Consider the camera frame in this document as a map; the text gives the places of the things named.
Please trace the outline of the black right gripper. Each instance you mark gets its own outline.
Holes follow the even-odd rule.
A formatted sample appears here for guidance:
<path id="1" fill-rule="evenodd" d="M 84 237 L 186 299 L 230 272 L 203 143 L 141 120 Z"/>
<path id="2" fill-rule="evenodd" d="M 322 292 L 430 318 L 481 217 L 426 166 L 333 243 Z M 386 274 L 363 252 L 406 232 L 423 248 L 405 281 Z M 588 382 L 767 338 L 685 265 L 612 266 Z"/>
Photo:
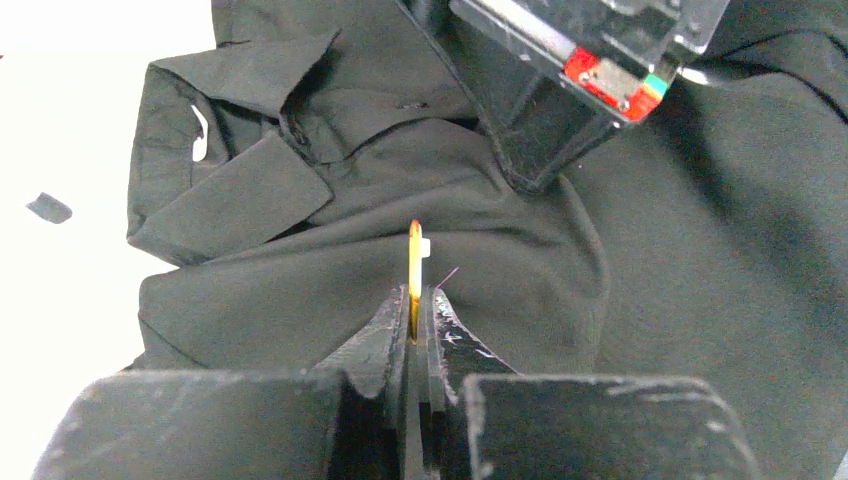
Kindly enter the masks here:
<path id="1" fill-rule="evenodd" d="M 401 1 L 522 193 L 642 122 L 703 54 L 725 1 Z"/>

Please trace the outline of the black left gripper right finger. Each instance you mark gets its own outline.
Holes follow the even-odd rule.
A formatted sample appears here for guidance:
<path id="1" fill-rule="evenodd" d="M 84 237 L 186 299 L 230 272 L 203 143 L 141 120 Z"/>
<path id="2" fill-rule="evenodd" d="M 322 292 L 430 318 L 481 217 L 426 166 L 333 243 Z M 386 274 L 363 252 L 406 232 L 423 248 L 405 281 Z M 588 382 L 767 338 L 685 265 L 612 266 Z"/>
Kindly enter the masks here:
<path id="1" fill-rule="evenodd" d="M 420 299 L 431 422 L 444 479 L 758 479 L 733 409 L 680 376 L 520 374 L 459 319 Z"/>

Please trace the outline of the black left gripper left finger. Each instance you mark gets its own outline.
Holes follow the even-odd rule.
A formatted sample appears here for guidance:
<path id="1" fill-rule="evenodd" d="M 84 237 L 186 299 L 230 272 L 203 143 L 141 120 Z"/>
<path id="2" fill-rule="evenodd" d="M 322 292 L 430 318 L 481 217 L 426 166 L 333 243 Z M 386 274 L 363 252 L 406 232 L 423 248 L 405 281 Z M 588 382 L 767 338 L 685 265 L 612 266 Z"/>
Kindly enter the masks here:
<path id="1" fill-rule="evenodd" d="M 37 479 L 397 479 L 408 293 L 315 366 L 135 370 L 87 386 Z"/>

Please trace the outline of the round white brooch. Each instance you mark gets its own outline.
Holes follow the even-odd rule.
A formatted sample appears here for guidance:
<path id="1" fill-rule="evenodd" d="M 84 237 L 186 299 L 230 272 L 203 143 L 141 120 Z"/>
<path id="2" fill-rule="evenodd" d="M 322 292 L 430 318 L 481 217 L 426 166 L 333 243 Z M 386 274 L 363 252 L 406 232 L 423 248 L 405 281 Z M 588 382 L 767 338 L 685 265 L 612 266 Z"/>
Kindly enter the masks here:
<path id="1" fill-rule="evenodd" d="M 423 290 L 423 260 L 431 255 L 431 241 L 424 237 L 419 220 L 413 219 L 408 231 L 408 335 L 413 345 L 418 343 L 419 311 Z"/>

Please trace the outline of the black shirt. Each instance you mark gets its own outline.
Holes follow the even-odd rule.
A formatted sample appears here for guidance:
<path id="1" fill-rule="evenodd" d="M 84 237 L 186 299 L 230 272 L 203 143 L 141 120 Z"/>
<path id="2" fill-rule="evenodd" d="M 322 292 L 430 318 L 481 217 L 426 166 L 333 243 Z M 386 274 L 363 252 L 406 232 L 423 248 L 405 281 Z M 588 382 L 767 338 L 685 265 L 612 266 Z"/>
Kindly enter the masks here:
<path id="1" fill-rule="evenodd" d="M 766 477 L 847 450 L 847 5 L 734 1 L 642 125 L 513 190 L 392 1 L 216 1 L 214 49 L 151 62 L 128 242 L 148 368 L 308 368 L 406 273 L 526 373 L 700 377 Z M 457 276 L 448 277 L 450 270 Z"/>

